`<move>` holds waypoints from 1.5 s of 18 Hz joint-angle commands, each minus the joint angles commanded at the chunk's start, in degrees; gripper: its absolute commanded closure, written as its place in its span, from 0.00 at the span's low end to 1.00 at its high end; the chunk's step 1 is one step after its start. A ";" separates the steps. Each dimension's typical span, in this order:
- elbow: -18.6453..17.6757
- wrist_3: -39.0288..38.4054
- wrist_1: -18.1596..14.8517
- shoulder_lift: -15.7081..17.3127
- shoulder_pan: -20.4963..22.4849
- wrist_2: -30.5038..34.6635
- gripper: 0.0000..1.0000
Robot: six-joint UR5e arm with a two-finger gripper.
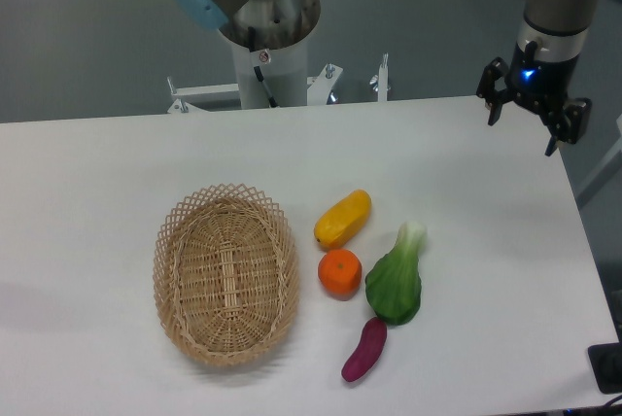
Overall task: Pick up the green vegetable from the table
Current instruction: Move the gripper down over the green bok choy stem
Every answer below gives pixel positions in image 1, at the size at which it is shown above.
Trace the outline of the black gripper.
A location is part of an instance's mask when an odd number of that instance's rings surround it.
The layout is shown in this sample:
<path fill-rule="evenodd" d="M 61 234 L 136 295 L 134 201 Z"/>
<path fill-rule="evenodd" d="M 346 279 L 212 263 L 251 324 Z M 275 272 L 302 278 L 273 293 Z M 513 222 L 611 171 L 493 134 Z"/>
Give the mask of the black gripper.
<path fill-rule="evenodd" d="M 592 111 L 591 99 L 568 98 L 578 58 L 546 62 L 526 55 L 520 47 L 514 50 L 510 68 L 502 58 L 494 58 L 484 67 L 476 90 L 489 111 L 488 124 L 494 125 L 500 119 L 502 106 L 510 100 L 545 116 L 544 124 L 550 133 L 546 156 L 552 156 L 562 144 L 576 144 L 585 134 Z M 497 90 L 496 83 L 501 79 L 506 89 Z"/>

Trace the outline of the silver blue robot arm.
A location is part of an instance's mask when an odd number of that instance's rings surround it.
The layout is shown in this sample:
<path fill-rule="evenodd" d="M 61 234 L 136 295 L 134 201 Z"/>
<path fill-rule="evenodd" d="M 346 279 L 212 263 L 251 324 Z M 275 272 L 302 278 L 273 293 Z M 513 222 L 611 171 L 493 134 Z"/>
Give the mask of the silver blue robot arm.
<path fill-rule="evenodd" d="M 320 17 L 319 0 L 175 1 L 195 24 L 219 31 L 231 45 L 244 108 L 308 103 L 305 43 Z M 492 60 L 476 90 L 489 123 L 515 103 L 548 129 L 548 153 L 582 137 L 592 103 L 571 98 L 568 87 L 598 1 L 525 0 L 511 61 Z"/>

